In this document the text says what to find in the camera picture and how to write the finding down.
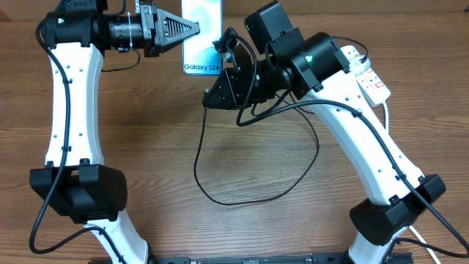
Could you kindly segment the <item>black smartphone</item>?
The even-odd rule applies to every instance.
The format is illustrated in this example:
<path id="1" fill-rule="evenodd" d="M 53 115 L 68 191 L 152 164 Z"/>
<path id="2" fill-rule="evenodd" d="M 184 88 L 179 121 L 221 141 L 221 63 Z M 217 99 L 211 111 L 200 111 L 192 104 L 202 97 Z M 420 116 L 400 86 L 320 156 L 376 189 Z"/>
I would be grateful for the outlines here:
<path id="1" fill-rule="evenodd" d="M 200 33 L 182 44 L 182 69 L 191 76 L 217 76 L 223 60 L 213 42 L 222 35 L 221 0 L 182 0 L 182 17 L 197 22 Z"/>

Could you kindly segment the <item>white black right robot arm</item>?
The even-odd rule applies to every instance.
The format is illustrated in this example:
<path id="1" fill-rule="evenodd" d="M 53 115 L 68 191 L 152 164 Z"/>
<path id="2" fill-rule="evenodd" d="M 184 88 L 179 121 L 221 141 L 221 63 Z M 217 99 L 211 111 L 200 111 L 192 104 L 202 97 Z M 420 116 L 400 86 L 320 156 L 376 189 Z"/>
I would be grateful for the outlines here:
<path id="1" fill-rule="evenodd" d="M 343 263 L 411 263 L 396 254 L 404 232 L 441 197 L 446 185 L 425 175 L 397 147 L 364 96 L 355 52 L 318 32 L 304 37 L 273 1 L 244 21 L 250 35 L 228 28 L 213 45 L 228 63 L 204 94 L 206 109 L 243 113 L 277 92 L 292 93 L 292 108 L 309 107 L 355 167 L 366 198 L 350 210 L 358 231 Z"/>

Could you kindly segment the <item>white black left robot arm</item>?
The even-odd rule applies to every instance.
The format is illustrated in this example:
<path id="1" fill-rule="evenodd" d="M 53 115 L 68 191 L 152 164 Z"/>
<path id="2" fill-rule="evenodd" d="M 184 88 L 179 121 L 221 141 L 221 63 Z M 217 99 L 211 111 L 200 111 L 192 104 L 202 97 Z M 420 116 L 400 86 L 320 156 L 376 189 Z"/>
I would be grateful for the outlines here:
<path id="1" fill-rule="evenodd" d="M 91 232 L 110 263 L 156 263 L 126 211 L 124 174 L 104 164 L 98 128 L 98 86 L 107 50 L 157 57 L 197 35 L 196 22 L 155 4 L 108 13 L 106 1 L 59 2 L 37 25 L 36 38 L 51 61 L 53 114 L 45 165 L 30 172 L 44 208 Z"/>

